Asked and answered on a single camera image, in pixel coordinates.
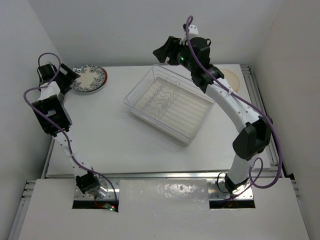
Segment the blue patterned rim plate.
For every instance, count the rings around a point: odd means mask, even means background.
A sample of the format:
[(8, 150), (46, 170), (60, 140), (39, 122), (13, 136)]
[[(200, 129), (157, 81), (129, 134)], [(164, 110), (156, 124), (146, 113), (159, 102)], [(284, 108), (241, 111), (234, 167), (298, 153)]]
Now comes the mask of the blue patterned rim plate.
[(80, 75), (71, 85), (71, 88), (78, 92), (91, 93), (97, 91), (105, 79), (104, 71), (97, 65), (76, 66), (72, 70)]

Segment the cream green twig plate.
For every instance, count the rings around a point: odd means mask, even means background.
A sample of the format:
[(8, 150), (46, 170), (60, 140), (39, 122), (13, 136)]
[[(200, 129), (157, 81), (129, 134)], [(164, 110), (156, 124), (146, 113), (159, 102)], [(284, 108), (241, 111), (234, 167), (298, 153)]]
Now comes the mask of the cream green twig plate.
[(221, 69), (220, 70), (224, 74), (224, 78), (227, 80), (230, 87), (235, 91), (238, 92), (240, 88), (240, 79), (239, 77), (230, 70), (227, 69)]

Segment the red blue floral plate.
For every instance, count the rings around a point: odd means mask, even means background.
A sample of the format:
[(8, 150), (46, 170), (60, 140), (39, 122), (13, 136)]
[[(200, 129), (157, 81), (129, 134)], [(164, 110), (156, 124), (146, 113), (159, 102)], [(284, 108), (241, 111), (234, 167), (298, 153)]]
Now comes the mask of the red blue floral plate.
[(103, 72), (104, 72), (104, 80), (102, 82), (102, 85), (100, 86), (100, 88), (104, 87), (107, 83), (107, 80), (108, 80), (108, 73), (107, 71), (103, 68), (103, 67), (100, 67), (102, 68)]

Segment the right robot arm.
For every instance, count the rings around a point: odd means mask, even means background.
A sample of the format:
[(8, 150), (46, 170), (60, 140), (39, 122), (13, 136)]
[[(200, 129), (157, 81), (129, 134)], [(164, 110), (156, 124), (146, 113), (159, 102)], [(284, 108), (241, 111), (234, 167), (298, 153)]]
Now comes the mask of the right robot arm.
[(229, 193), (244, 185), (249, 179), (249, 169), (254, 158), (270, 143), (271, 127), (267, 119), (238, 99), (224, 74), (210, 63), (208, 39), (194, 37), (191, 46), (169, 36), (163, 46), (152, 53), (160, 63), (181, 65), (190, 72), (191, 80), (200, 90), (213, 99), (231, 119), (238, 132), (232, 143), (235, 152), (231, 168), (224, 177)]

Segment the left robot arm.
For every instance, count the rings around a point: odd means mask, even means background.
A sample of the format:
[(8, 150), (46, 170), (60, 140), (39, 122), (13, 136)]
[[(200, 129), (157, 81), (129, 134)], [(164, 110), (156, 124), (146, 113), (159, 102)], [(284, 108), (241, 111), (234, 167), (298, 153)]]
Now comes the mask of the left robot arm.
[(80, 77), (65, 64), (60, 67), (65, 73), (48, 63), (37, 68), (40, 97), (32, 109), (43, 131), (62, 148), (73, 169), (76, 186), (84, 195), (98, 193), (101, 183), (93, 168), (82, 160), (73, 145), (70, 127), (72, 120), (63, 106), (63, 97), (71, 90), (71, 84)]

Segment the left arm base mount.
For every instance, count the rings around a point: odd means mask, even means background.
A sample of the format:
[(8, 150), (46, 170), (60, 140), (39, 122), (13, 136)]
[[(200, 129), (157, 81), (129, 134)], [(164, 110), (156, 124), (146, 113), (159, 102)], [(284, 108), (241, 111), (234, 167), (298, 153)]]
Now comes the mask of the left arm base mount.
[(104, 178), (99, 179), (101, 186), (98, 190), (93, 190), (89, 193), (83, 194), (78, 187), (75, 188), (75, 201), (93, 201), (96, 197), (100, 201), (114, 201), (119, 199), (120, 193), (120, 179), (111, 178), (112, 185)]

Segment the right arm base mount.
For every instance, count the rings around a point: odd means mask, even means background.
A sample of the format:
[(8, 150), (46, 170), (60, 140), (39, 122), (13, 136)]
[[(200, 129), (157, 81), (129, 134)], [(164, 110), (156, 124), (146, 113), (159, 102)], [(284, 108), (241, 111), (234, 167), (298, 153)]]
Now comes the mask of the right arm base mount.
[(249, 180), (229, 192), (225, 180), (226, 174), (226, 172), (219, 172), (216, 177), (207, 180), (210, 201), (221, 202), (224, 200), (234, 200), (239, 202), (254, 200), (251, 182)]

